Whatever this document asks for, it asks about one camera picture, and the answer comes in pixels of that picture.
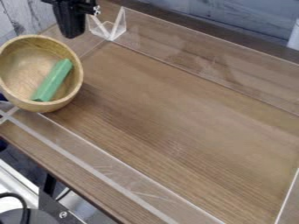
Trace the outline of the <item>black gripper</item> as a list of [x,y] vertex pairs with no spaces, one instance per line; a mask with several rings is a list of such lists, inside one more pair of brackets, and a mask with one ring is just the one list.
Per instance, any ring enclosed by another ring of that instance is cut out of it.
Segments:
[[60,28],[66,39],[75,39],[85,31],[85,14],[99,15],[100,6],[96,0],[41,0],[50,4]]

